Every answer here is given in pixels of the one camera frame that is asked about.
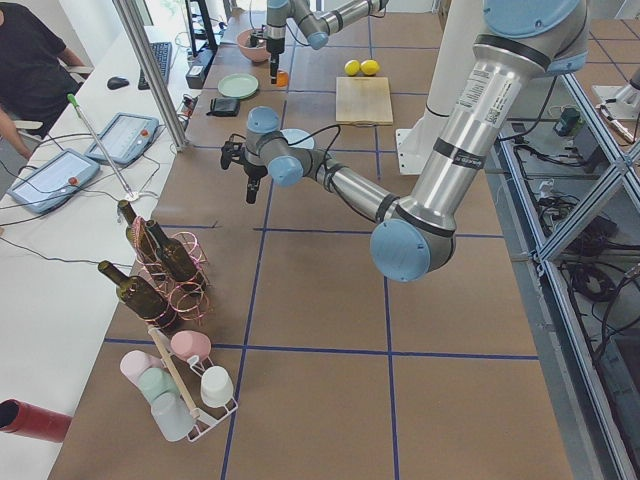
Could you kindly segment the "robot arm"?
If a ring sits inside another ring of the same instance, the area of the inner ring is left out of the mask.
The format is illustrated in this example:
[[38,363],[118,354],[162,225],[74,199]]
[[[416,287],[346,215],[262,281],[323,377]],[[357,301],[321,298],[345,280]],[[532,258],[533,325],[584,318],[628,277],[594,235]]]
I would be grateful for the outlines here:
[[270,81],[277,83],[279,56],[284,52],[287,21],[293,19],[314,50],[323,48],[331,35],[356,21],[382,12],[387,0],[349,1],[327,12],[312,12],[309,1],[268,0],[264,38],[270,54]]
[[521,90],[533,79],[580,69],[589,29],[584,1],[486,1],[475,62],[412,190],[398,197],[337,162],[327,150],[290,144],[276,112],[253,108],[246,137],[227,142],[221,165],[239,164],[248,202],[270,177],[288,187],[317,181],[375,225],[370,252],[387,278],[409,282],[444,266],[455,250],[455,212]]

